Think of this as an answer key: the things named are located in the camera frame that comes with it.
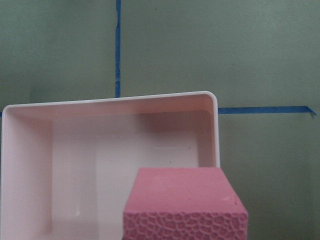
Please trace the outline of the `red foam block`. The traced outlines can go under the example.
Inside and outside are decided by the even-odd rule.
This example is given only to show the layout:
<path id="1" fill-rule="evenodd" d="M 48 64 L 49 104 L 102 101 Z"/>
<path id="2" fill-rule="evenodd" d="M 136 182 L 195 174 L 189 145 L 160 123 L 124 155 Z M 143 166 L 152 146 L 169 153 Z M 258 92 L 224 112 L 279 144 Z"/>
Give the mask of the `red foam block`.
<path id="1" fill-rule="evenodd" d="M 219 167 L 141 168 L 122 214 L 125 240 L 245 240 L 248 221 Z"/>

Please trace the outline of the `pink plastic bin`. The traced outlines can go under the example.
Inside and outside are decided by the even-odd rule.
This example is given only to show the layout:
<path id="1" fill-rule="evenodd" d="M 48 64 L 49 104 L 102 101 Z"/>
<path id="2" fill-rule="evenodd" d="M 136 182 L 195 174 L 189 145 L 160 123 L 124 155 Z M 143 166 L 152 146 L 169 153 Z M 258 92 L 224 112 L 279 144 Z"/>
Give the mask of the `pink plastic bin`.
<path id="1" fill-rule="evenodd" d="M 1 117 L 0 237 L 120 240 L 140 168 L 220 165 L 209 91 L 12 104 Z"/>

